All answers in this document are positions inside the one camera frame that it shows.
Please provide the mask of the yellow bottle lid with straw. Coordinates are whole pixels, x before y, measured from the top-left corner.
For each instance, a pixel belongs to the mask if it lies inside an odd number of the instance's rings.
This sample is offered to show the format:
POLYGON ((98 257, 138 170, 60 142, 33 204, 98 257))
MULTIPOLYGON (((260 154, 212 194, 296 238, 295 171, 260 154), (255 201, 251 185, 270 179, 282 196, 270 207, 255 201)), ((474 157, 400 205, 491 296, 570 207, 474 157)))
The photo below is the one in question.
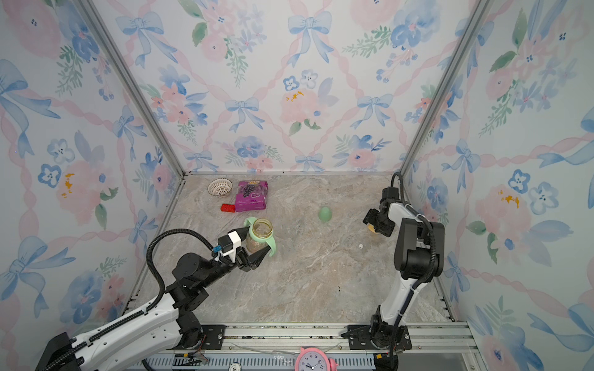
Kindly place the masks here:
MULTIPOLYGON (((371 233, 374 233, 374 234, 377 233, 376 230, 375 230, 375 227, 373 225, 371 225, 371 224, 368 224, 368 230, 371 231, 371 233)), ((364 248, 364 245, 363 244, 359 244, 358 245, 358 248, 360 250, 362 250, 364 248)))

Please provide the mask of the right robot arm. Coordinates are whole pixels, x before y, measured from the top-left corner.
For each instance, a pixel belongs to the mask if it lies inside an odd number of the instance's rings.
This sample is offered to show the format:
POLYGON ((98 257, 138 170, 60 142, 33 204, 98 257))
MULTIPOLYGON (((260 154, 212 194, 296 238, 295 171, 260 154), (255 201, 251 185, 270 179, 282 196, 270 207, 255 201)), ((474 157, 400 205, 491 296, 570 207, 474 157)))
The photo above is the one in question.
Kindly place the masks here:
POLYGON ((364 224, 385 237, 398 233, 394 250, 397 276, 371 323, 348 326, 342 337, 349 341, 352 350, 410 349, 406 339, 407 311, 420 291, 443 272, 445 227, 416 212, 395 186, 382 190, 380 206, 368 211, 364 224))

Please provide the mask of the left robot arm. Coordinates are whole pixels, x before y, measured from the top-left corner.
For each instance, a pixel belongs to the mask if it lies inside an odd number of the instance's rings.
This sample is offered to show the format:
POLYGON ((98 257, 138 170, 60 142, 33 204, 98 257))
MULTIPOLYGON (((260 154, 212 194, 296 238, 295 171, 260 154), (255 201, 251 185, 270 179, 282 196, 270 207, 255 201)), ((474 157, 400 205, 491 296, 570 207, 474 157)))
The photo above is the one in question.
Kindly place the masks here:
POLYGON ((207 297, 207 288, 238 268, 257 269, 276 252, 269 241, 251 253, 247 239, 254 238, 251 226, 231 230, 212 245, 194 230, 167 230, 151 242, 146 252, 148 270, 159 286, 158 294, 133 312, 74 338, 65 332, 52 338, 37 364, 38 370, 124 370, 156 353, 202 343, 206 334, 195 310, 207 297), (198 239, 210 252, 209 259, 195 253, 184 254, 173 269, 175 278, 166 284, 153 261, 153 251, 161 240, 185 234, 198 239))

